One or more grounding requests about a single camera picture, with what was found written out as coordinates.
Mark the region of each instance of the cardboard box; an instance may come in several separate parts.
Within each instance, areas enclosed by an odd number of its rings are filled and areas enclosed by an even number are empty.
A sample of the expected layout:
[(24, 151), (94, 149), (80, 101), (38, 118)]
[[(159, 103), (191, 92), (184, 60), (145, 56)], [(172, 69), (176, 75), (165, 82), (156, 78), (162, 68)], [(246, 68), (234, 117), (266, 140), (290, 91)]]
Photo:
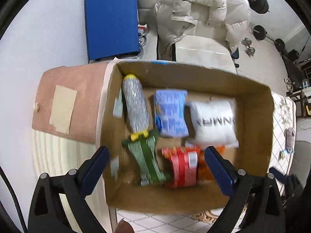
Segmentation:
[[(236, 100), (236, 136), (238, 149), (226, 149), (223, 157), (238, 169), (256, 176), (264, 176), (272, 149), (273, 99), (268, 86), (245, 77), (204, 67), (156, 62), (120, 62), (111, 74), (101, 144), (107, 146), (110, 158), (119, 157), (118, 179), (111, 174), (110, 165), (103, 176), (106, 201), (109, 206), (149, 213), (191, 213), (225, 206), (228, 197), (222, 195), (217, 183), (194, 187), (169, 189), (164, 185), (135, 186), (127, 183), (138, 164), (121, 141), (130, 135), (123, 97), (122, 117), (113, 115), (116, 100), (127, 74), (135, 74), (143, 84), (150, 113), (150, 129), (154, 128), (153, 94), (157, 89), (186, 89), (187, 100), (209, 101), (212, 97), (229, 97)], [(194, 136), (189, 113), (185, 111), (189, 136)], [(159, 138), (156, 149), (180, 146), (184, 138)], [(165, 159), (157, 151), (160, 168), (165, 169)]]

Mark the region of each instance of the blue board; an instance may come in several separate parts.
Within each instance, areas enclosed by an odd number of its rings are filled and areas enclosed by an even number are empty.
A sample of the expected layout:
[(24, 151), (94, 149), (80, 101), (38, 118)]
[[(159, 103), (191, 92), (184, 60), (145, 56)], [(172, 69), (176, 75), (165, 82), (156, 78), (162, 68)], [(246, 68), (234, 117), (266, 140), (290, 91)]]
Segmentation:
[(137, 0), (85, 0), (90, 60), (138, 52)]

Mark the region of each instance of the black cable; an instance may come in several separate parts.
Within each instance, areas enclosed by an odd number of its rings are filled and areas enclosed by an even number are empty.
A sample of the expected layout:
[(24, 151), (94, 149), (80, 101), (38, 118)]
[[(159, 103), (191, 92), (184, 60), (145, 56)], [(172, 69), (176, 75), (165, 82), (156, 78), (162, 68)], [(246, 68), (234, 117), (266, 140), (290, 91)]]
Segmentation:
[(24, 230), (24, 233), (27, 233), (27, 227), (26, 227), (26, 224), (25, 224), (25, 220), (24, 220), (24, 217), (23, 217), (23, 214), (21, 212), (21, 207), (18, 203), (18, 199), (16, 197), (16, 194), (9, 182), (9, 180), (7, 179), (7, 176), (5, 175), (4, 171), (2, 170), (1, 166), (0, 166), (0, 175), (4, 181), (4, 183), (7, 185), (7, 189), (9, 189), (10, 193), (11, 193), (11, 196), (12, 196), (12, 199), (14, 201), (14, 204), (15, 204), (15, 207), (16, 207), (16, 211), (17, 211), (17, 214), (18, 214), (18, 217), (19, 217), (19, 220), (21, 221), (21, 226)]

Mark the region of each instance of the white package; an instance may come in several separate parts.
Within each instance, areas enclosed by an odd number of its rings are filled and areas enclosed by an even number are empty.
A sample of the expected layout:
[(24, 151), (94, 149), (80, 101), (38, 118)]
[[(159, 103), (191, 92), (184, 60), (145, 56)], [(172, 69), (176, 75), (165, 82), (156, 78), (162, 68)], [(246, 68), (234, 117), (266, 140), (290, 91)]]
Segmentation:
[(234, 133), (234, 111), (228, 100), (208, 103), (189, 102), (191, 120), (195, 129), (195, 143), (200, 146), (225, 145), (238, 147)]

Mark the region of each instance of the metal screw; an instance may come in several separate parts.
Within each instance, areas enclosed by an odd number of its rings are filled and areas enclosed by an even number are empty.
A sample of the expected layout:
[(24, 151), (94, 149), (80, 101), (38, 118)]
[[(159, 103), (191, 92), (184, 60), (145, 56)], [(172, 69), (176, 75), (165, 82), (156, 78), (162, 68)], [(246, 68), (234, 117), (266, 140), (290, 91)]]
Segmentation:
[(69, 175), (75, 175), (77, 173), (77, 169), (70, 169), (68, 174)]
[(270, 173), (270, 172), (267, 174), (267, 176), (268, 176), (268, 178), (271, 179), (271, 180), (274, 178), (274, 175), (273, 175), (272, 173)]
[(41, 173), (40, 179), (45, 179), (47, 176), (48, 176), (48, 174), (46, 172)]
[(238, 174), (244, 176), (244, 175), (246, 174), (246, 172), (245, 172), (245, 170), (243, 170), (243, 169), (239, 169), (239, 170), (238, 170)]

